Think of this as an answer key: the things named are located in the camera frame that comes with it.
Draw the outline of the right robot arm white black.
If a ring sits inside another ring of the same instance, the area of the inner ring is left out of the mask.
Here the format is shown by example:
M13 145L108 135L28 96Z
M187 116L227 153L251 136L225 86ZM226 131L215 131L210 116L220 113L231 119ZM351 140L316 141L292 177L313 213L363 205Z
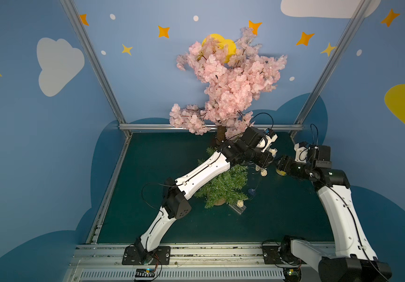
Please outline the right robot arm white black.
M322 282L389 281L391 268L378 259L367 240L346 173L332 168L331 148L302 142L295 146L294 157L283 155L275 163L279 175L313 184L335 244L334 255L329 255L300 237L285 236L280 244L280 259L287 264L309 265Z

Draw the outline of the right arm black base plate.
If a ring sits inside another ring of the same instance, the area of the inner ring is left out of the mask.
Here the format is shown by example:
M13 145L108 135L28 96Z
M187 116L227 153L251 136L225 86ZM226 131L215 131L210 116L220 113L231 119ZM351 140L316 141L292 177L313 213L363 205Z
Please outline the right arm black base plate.
M293 255L287 256L285 253L282 253L280 245L266 244L261 246L261 250L264 264L267 265L283 264L291 267L298 267L306 264L306 262L300 258L296 258Z

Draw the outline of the small green christmas tree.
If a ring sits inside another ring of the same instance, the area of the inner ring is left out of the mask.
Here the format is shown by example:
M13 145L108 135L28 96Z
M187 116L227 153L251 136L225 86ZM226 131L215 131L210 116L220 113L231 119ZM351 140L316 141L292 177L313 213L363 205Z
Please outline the small green christmas tree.
M196 193L195 197L205 199L205 208L230 204L243 208L248 196L242 192L248 181L248 167L235 165L207 182Z

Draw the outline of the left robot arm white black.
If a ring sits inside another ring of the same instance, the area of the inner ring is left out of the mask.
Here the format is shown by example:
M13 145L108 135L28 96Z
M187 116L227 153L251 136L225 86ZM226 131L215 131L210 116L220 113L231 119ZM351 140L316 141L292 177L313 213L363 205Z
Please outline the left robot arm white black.
M191 211L189 200L195 193L218 175L236 165L252 162L266 170L274 161L277 151L271 145L278 139L271 129L249 127L239 138L227 139L197 168L177 179L163 184L163 199L158 214L147 231L135 240L134 247L143 256L152 255L172 224Z

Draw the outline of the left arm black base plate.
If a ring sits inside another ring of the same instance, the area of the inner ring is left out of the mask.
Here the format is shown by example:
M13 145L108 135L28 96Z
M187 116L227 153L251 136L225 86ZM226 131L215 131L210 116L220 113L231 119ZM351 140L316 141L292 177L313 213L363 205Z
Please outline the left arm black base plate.
M132 244L125 248L122 265L169 265L171 247L159 246L158 249L145 253Z

